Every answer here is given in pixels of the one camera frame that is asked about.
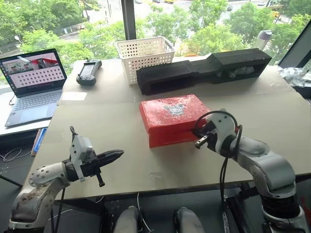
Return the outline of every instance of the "handheld controller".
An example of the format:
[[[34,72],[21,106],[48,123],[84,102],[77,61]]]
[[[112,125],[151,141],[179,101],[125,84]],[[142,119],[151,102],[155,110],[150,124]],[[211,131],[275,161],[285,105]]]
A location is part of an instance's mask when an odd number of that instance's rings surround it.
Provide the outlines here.
[[[96,73],[101,66],[102,61],[99,59],[86,59],[80,74],[77,76],[77,83],[80,85],[93,86],[96,83]]]

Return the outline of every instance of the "table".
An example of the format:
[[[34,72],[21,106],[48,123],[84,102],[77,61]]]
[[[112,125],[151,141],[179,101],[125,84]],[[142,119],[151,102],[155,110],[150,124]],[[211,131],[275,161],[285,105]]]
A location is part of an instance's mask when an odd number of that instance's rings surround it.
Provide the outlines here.
[[[8,134],[13,134],[13,133],[20,133],[20,132],[25,132],[25,131],[31,131],[31,130],[36,130],[36,129],[41,129],[49,126],[50,119],[48,120],[42,120],[38,122],[33,122],[29,124],[23,124],[20,126],[15,126],[15,127],[5,127],[6,120],[8,119],[13,106],[9,105],[10,99],[13,97],[14,93],[13,92],[8,92],[0,95],[0,109],[1,109],[1,114],[0,114],[0,136],[5,136]]]
[[[120,60],[103,61],[93,87],[75,82],[81,63],[75,63],[64,91],[87,92],[87,96],[83,101],[59,102],[31,170],[68,158],[70,125],[90,139],[96,152],[123,149],[125,153],[102,167],[104,187],[99,188],[96,178],[86,178],[83,183],[72,183],[66,189],[65,199],[218,184],[224,159],[209,149],[197,150],[194,143],[154,149],[148,146],[139,102],[189,93],[196,94],[212,110],[226,108],[243,125],[244,136],[268,143],[292,164],[296,174],[311,173],[310,105],[287,85],[275,67],[267,67],[258,79],[218,85],[203,83],[171,93],[142,96],[136,85],[127,84]],[[232,160],[226,174],[227,183],[252,179]]]

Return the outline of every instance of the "laptop keyboard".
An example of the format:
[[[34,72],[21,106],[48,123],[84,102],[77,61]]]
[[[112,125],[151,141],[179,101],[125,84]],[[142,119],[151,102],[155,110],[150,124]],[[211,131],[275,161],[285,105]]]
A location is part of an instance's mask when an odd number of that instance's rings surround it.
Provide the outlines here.
[[[14,105],[14,110],[21,110],[25,108],[32,108],[44,104],[57,102],[62,95],[62,92],[50,93],[41,96],[34,96],[28,98],[18,99],[17,103]]]

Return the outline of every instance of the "white basket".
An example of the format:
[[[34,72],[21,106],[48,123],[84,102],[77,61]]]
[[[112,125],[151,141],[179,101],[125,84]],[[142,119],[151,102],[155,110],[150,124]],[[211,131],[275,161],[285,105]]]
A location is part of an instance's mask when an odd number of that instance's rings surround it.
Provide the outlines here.
[[[129,84],[137,83],[136,70],[171,63],[175,49],[162,36],[117,42],[116,48]]]

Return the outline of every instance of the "white paper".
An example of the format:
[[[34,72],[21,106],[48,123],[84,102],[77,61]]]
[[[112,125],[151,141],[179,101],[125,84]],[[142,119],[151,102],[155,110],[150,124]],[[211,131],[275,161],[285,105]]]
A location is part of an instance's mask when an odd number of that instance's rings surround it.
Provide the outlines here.
[[[83,101],[86,98],[87,92],[65,91],[62,100],[77,100]]]

